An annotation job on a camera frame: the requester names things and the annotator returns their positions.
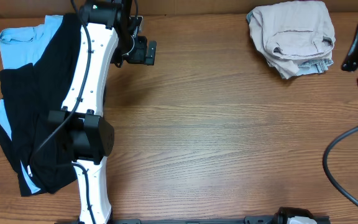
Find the beige khaki shorts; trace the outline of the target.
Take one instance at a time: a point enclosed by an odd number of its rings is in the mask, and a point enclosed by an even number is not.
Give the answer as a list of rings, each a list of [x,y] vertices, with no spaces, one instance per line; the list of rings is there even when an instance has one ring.
[[[251,11],[262,26],[264,49],[274,57],[308,60],[333,52],[335,31],[324,2],[288,1]]]

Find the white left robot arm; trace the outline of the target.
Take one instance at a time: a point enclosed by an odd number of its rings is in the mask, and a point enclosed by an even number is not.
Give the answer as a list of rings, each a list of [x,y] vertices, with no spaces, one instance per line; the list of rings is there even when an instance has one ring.
[[[103,117],[109,67],[153,65],[157,43],[141,36],[144,18],[131,14],[139,3],[86,1],[75,12],[81,23],[81,46],[70,89],[60,110],[51,111],[50,135],[68,153],[58,168],[75,171],[81,212],[77,223],[112,223],[106,166],[114,145],[114,128]]]

